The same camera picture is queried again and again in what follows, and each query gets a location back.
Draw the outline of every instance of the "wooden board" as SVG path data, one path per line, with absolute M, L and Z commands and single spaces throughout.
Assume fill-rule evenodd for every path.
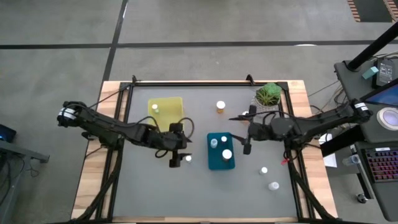
M 152 81 L 141 81 L 142 83 L 151 83 Z M 242 83 L 245 81 L 240 80 L 200 80 L 200 81 L 153 81 L 156 83 L 162 82 L 192 82 L 192 83 L 204 83 L 204 82 L 228 82 L 228 83 Z M 302 80 L 259 80 L 259 82 L 288 82 L 290 99 L 292 101 L 294 115 L 308 117 L 312 115 L 310 104 L 308 102 L 307 92 L 305 90 L 304 81 Z M 104 82 L 100 99 L 106 98 L 110 94 L 114 93 L 119 89 L 120 82 Z M 284 110 L 287 111 L 286 102 L 282 97 L 282 104 Z M 98 105 L 97 111 L 107 116 L 113 117 L 116 107 L 117 95 L 110 97 L 104 102 Z M 123 99 L 121 116 L 124 115 L 126 106 L 126 98 Z M 98 142 L 90 142 L 88 145 L 87 153 L 99 148 Z M 76 218 L 81 215 L 91 201 L 95 198 L 96 194 L 101 187 L 101 179 L 104 171 L 104 163 L 106 159 L 106 149 L 101 149 L 95 154 L 88 157 L 84 164 L 83 170 L 80 177 L 80 182 L 76 194 L 75 204 L 73 206 L 72 217 Z M 331 193 L 328 176 L 326 174 L 326 168 L 323 163 L 322 153 L 318 148 L 306 147 L 303 150 L 303 159 L 305 168 L 307 171 L 307 178 L 310 185 L 311 191 L 314 193 L 319 202 L 324 208 L 334 217 L 337 217 L 337 211 L 333 195 Z M 300 201 L 304 217 L 308 217 L 307 204 L 305 196 L 301 189 L 299 190 Z M 110 190 L 108 191 L 105 201 L 109 200 Z M 108 211 L 108 205 L 105 203 L 103 209 L 103 216 L 106 216 Z M 114 222 L 295 222 L 296 217 L 286 218 L 194 218 L 194 217 L 114 217 Z

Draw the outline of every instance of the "keyboard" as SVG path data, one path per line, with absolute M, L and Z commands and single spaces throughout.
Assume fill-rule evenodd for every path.
M 398 181 L 398 150 L 371 149 L 366 151 L 365 157 L 375 183 Z

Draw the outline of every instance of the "yellow tray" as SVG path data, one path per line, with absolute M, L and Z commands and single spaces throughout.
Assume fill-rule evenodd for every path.
M 152 105 L 156 104 L 159 110 L 158 113 L 152 109 Z M 176 123 L 183 118 L 182 98 L 168 97 L 168 98 L 154 98 L 148 100 L 148 114 L 153 116 L 160 131 L 168 131 L 170 123 Z M 148 119 L 148 123 L 155 125 L 152 119 Z

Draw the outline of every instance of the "blue container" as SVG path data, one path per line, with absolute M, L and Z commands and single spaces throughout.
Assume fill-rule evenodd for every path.
M 221 142 L 221 137 L 227 138 L 226 143 Z M 218 144 L 215 149 L 210 146 L 210 141 L 217 139 Z M 223 159 L 223 151 L 229 149 L 232 152 L 232 158 L 228 161 Z M 231 133 L 209 133 L 207 134 L 207 150 L 209 169 L 211 170 L 228 170 L 235 168 L 234 147 L 232 143 Z

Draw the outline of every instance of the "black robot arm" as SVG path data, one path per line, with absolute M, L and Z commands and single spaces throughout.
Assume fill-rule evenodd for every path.
M 117 147 L 120 139 L 149 147 L 172 152 L 169 167 L 179 167 L 180 161 L 189 154 L 179 154 L 179 149 L 187 148 L 190 140 L 184 135 L 182 123 L 170 124 L 169 131 L 160 132 L 150 124 L 123 123 L 88 108 L 84 103 L 66 101 L 57 116 L 59 126 L 81 127 L 90 135 L 97 136 L 106 147 Z
M 317 134 L 325 133 L 345 123 L 367 122 L 372 115 L 366 105 L 358 100 L 351 100 L 345 105 L 333 110 L 320 113 L 309 118 L 290 116 L 288 118 L 275 118 L 269 124 L 253 122 L 256 115 L 256 106 L 251 105 L 249 114 L 239 115 L 231 120 L 249 120 L 247 138 L 233 136 L 244 145 L 244 154 L 250 154 L 250 140 L 255 141 L 285 141 L 287 149 L 300 149 L 310 142 Z

